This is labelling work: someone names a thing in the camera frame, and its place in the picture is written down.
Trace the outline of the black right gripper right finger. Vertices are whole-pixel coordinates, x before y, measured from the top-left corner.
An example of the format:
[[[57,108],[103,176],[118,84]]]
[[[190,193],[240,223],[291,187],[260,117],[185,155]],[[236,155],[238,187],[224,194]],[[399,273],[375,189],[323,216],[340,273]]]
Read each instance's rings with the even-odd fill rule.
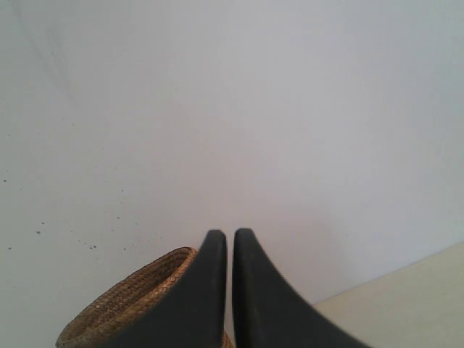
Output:
[[[234,234],[232,279],[237,347],[367,347],[291,287],[250,228]]]

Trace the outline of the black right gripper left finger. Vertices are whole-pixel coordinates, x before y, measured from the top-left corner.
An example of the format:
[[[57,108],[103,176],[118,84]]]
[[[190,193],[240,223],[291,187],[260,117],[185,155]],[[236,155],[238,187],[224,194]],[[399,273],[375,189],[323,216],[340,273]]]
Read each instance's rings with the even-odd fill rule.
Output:
[[[226,283],[226,236],[210,230],[173,289],[105,347],[221,347]]]

